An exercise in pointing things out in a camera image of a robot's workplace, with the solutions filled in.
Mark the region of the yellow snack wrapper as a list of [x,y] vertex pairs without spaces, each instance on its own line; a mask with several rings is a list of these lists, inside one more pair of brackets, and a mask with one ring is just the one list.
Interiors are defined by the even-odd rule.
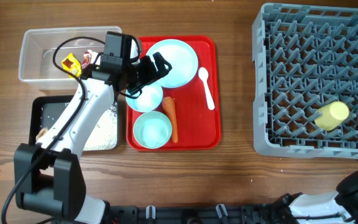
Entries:
[[70,53],[62,61],[61,65],[63,69],[67,72],[70,72],[72,75],[79,77],[82,72],[81,63],[76,59],[76,57]]

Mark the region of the light blue plate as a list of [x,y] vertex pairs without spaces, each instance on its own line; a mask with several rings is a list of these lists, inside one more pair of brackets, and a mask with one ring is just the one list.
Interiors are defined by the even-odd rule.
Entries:
[[159,52],[171,64],[168,75],[159,79],[157,83],[164,88],[178,88],[190,82],[198,69],[198,56],[186,42],[177,39],[165,39],[153,44],[146,55]]

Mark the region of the green bowl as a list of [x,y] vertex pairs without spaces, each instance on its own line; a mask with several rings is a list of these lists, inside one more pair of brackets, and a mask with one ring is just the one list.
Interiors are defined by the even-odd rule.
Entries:
[[150,111],[136,119],[132,133],[142,147],[158,149],[170,140],[172,131],[172,124],[165,114]]

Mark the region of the red silver snack wrapper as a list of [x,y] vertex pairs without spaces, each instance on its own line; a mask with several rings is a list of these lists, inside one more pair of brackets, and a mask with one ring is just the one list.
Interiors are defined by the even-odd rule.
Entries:
[[90,63],[93,57],[93,54],[90,51],[86,51],[83,54],[84,60],[81,63],[81,68],[84,70]]

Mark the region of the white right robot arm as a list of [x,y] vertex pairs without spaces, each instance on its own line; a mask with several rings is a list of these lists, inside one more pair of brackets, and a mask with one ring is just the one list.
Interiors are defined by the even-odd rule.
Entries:
[[272,221],[282,223],[358,223],[358,171],[332,192],[286,194],[271,205]]

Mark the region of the yellow plastic cup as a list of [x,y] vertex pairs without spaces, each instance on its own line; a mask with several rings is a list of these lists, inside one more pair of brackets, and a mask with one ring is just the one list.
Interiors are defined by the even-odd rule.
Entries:
[[344,122],[349,114],[350,110],[348,106],[341,101],[334,101],[322,108],[319,108],[317,112],[320,115],[314,120],[315,124],[325,130],[331,131]]

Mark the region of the brown round food piece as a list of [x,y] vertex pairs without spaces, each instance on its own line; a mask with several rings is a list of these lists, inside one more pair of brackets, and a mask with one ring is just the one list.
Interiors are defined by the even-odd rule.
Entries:
[[38,141],[42,136],[48,132],[48,128],[42,128],[39,133],[36,135],[35,140]]

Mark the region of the light blue bowl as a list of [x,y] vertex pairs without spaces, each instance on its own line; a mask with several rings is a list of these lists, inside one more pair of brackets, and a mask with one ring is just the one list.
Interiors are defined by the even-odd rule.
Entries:
[[158,83],[146,85],[142,93],[133,95],[135,99],[126,97],[127,104],[130,108],[140,113],[146,113],[156,109],[162,102],[163,90]]

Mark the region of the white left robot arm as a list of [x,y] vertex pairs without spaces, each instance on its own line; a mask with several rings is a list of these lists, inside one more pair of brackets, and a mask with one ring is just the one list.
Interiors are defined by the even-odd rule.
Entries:
[[15,186],[7,200],[18,208],[59,220],[102,223],[110,204],[87,195],[80,167],[85,144],[103,113],[127,89],[137,98],[145,86],[168,75],[171,63],[151,57],[99,54],[76,80],[78,89],[55,124],[37,142],[14,154]]

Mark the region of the white tissue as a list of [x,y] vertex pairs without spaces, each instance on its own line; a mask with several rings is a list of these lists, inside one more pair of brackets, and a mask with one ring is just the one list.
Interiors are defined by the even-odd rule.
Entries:
[[91,63],[95,65],[100,65],[101,56],[98,52],[92,50],[88,51],[91,54]]

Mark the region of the pile of white rice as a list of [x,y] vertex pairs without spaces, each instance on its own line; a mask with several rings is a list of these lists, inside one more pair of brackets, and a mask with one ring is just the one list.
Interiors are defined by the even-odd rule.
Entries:
[[100,117],[90,134],[84,151],[110,150],[117,145],[117,102]]

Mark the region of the orange carrot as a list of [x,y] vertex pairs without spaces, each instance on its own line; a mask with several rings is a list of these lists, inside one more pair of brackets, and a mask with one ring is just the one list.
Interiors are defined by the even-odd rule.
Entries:
[[172,136],[171,139],[174,143],[178,142],[178,126],[177,126],[177,117],[176,117],[176,110],[175,110],[175,103],[172,97],[166,96],[162,100],[162,107],[169,118],[172,124]]

